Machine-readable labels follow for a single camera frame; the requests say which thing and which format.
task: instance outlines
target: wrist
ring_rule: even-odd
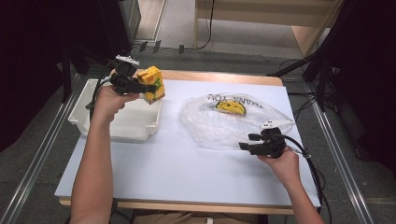
[[[106,117],[101,116],[92,116],[91,125],[96,126],[96,128],[106,128],[110,126],[111,119],[107,119]]]
[[[288,183],[284,183],[283,186],[285,187],[288,194],[291,194],[295,191],[304,190],[303,183],[300,180],[289,181]]]

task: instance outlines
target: plastic bag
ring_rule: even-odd
[[[187,100],[180,111],[181,122],[206,148],[240,149],[239,142],[248,140],[249,133],[260,133],[261,125],[269,120],[290,120],[266,103],[242,93],[208,94]],[[278,127],[283,134],[293,124]]]

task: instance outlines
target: person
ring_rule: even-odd
[[[86,146],[72,190],[70,223],[109,222],[113,203],[110,122],[125,103],[137,98],[139,94],[136,93],[118,95],[113,86],[104,86],[99,90]],[[299,157],[294,152],[285,148],[283,155],[278,159],[265,156],[258,158],[273,169],[284,185],[290,196],[297,223],[324,223],[303,188]]]

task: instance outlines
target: smiley face logo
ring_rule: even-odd
[[[236,102],[235,100],[220,101],[216,104],[216,109],[219,112],[242,115],[242,116],[246,115],[247,113],[244,105],[242,105],[239,102]]]

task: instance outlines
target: metal rail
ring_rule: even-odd
[[[315,88],[311,83],[306,83],[306,89],[309,92],[315,91]],[[355,208],[355,212],[358,216],[360,223],[374,223],[372,215],[367,207],[366,201],[361,194],[361,190],[353,177],[352,172],[349,169],[347,160],[338,145],[337,139],[332,131],[332,126],[327,119],[326,112],[322,112],[317,103],[313,104],[314,111],[317,115],[320,127],[326,137],[327,143],[329,144],[330,151],[334,157],[335,164],[338,167],[340,176],[346,186],[346,191],[349,195],[349,199]]]
[[[78,74],[76,74],[73,78],[72,87],[76,87],[79,82],[80,77]],[[23,205],[26,202],[26,199],[34,186],[35,181],[38,178],[38,174],[40,173],[41,168],[43,167],[44,162],[50,154],[52,145],[56,139],[56,136],[58,135],[58,132],[61,130],[65,117],[70,113],[72,105],[75,104],[77,98],[78,95],[76,94],[76,92],[72,91],[69,99],[59,108],[58,113],[56,114],[53,122],[49,126],[49,130],[47,131],[43,141],[41,142],[37,153],[35,154],[35,157],[33,158],[20,184],[17,186],[7,210],[0,219],[1,224],[11,224],[16,222]]]

